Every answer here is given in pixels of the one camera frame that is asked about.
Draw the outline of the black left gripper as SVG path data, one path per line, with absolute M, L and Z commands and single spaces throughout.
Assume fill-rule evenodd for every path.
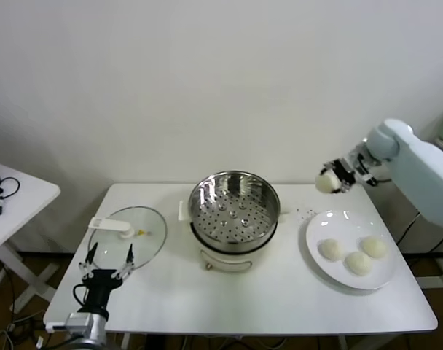
M 98 244 L 95 243 L 87 251 L 86 258 L 79 263 L 79 269 L 82 274 L 83 284 L 87 289 L 87 296 L 81 312 L 90 314 L 107 314 L 107 305 L 110 294 L 123 284 L 123 279 L 127 279 L 135 268 L 133 245 L 129 246 L 125 264 L 119 270 L 95 269 L 93 267 L 93 258 Z

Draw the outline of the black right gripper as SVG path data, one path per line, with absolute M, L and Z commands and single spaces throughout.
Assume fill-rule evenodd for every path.
M 336 160 L 332 160 L 324 163 L 323 168 L 321 169 L 321 174 L 326 173 L 327 171 L 336 171 L 337 176 L 340 180 L 334 182 L 334 189 L 332 190 L 333 194 L 337 193 L 347 193 L 355 184 L 355 172 L 349 166 L 346 159 L 339 158 Z

